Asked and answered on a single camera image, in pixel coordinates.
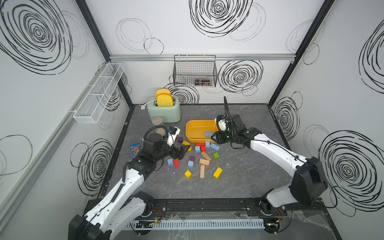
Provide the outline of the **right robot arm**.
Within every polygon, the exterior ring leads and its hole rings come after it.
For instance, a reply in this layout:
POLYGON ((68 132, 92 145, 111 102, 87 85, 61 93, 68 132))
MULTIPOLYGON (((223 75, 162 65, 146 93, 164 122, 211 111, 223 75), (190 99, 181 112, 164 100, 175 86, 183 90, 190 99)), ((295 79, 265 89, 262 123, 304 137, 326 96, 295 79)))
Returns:
POLYGON ((259 202, 261 212, 270 216, 278 208, 299 203, 311 206, 328 189, 324 168, 319 159, 306 158, 274 142, 260 130, 247 128, 239 115, 219 115, 218 131, 211 139, 219 144, 240 144, 269 158, 291 177, 292 182, 265 193, 259 202))

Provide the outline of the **blue long block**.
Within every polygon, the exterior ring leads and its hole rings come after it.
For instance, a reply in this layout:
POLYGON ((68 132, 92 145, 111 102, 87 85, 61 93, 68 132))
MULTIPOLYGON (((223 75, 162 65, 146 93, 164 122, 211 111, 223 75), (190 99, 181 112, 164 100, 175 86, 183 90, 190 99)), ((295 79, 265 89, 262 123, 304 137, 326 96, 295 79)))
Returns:
POLYGON ((218 151, 220 149, 220 147, 218 145, 214 144, 214 143, 210 144, 210 148, 215 150, 215 151, 218 151))

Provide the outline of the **yellow plastic tub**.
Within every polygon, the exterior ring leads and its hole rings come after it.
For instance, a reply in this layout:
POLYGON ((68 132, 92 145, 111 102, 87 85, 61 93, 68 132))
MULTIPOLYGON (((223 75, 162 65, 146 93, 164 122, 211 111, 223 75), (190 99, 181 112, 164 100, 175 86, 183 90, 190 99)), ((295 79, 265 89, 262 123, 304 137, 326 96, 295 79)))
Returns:
POLYGON ((218 131, 215 120, 191 120, 186 124, 186 136, 191 143, 204 143, 214 141, 205 133, 215 133, 218 131))

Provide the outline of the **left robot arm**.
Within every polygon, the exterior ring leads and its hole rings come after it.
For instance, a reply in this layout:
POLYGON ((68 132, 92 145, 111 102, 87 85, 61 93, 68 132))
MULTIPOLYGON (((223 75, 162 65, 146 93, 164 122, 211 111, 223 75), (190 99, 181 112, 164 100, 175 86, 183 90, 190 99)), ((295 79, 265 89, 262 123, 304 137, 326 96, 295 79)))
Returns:
POLYGON ((84 216, 76 215, 69 223, 69 240, 113 240, 139 216, 152 213, 153 197, 135 190, 153 173, 157 162, 171 157, 181 160, 189 146, 176 147, 177 127, 160 126, 166 136, 154 133, 154 126, 143 137, 143 148, 125 163, 121 180, 84 216))

